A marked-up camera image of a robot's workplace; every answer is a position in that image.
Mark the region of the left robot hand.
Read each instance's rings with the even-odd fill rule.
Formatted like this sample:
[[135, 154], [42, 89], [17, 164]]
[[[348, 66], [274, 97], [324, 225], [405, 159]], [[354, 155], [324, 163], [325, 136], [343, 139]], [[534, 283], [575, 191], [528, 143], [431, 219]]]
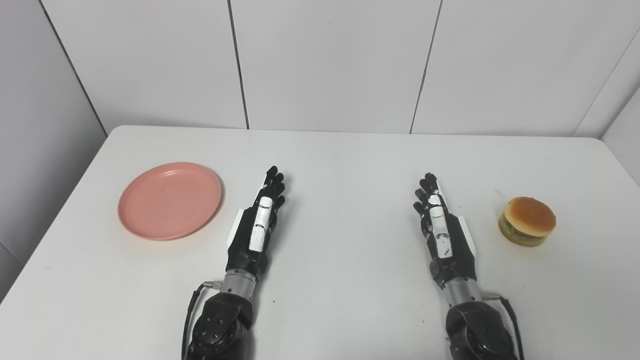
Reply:
[[266, 273], [268, 246], [277, 225], [278, 211], [286, 202], [284, 179], [277, 166], [270, 167], [253, 204], [242, 210], [237, 227], [231, 232], [226, 271], [244, 271], [256, 279]]

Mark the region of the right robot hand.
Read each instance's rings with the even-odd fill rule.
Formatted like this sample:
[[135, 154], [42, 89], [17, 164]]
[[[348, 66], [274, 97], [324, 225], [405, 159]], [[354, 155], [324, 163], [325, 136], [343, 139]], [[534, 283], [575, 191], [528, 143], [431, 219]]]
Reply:
[[461, 219], [452, 214], [439, 187], [438, 178], [426, 173], [419, 180], [413, 204], [420, 217], [420, 228], [430, 254], [429, 270], [436, 285], [461, 278], [477, 280], [476, 261]]

